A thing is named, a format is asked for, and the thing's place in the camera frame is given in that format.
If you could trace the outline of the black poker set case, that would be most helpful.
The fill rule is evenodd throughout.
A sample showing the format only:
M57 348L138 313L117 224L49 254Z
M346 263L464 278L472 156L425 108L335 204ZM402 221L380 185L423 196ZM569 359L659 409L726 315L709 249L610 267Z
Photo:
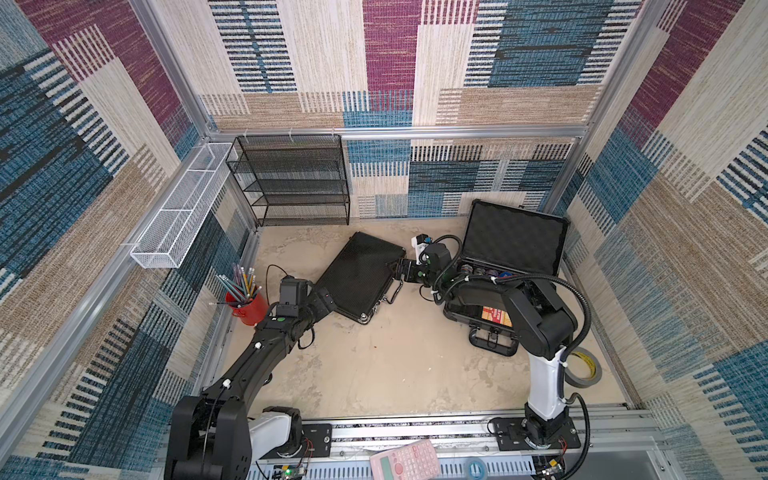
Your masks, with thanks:
M339 313L368 324L392 282L405 249L364 232L355 232L315 285L326 289Z

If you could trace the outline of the grey poker set case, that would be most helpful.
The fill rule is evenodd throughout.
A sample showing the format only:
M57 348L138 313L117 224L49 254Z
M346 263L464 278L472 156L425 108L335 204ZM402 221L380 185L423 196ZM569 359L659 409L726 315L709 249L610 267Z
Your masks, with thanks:
M456 280L470 274L506 278L522 273L556 276L570 221L555 216L475 199L471 204ZM468 339L480 349L505 357L516 354L512 327L485 321L482 308L452 298L444 304L446 318L467 325Z

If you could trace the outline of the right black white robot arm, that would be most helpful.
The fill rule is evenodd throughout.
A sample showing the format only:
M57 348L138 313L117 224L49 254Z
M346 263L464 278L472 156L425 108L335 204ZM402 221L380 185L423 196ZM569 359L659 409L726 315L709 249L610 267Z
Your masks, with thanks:
M417 258L395 261L393 277L427 286L437 305L491 307L507 314L513 341L529 356L530 389L521 422L525 439L535 448L549 447L566 427L575 401L565 396L565 370L568 357L591 328L584 295L553 275L462 272L441 237L420 235L416 240Z

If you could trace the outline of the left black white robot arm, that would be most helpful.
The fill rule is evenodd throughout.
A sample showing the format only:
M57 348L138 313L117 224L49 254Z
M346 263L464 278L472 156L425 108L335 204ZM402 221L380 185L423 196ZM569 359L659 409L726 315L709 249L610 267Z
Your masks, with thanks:
M175 406L164 477L244 479L252 462L270 452L298 454L305 446L299 410L270 407L251 420L249 408L304 333L336 309L325 287L284 277L280 299L268 307L234 364L199 395L185 396Z

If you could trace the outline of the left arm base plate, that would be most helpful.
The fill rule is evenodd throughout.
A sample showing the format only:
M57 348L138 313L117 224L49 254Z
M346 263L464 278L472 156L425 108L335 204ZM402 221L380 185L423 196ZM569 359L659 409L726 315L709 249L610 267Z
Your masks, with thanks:
M333 426L330 423L309 423L302 427L304 451L307 459L329 458L333 440Z

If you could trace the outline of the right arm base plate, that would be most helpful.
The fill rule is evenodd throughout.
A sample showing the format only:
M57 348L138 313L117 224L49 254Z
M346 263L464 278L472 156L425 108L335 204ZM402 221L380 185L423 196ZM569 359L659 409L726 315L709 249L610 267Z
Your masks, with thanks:
M561 450L582 447L573 420L560 416L542 421L538 417L494 417L487 424L500 451Z

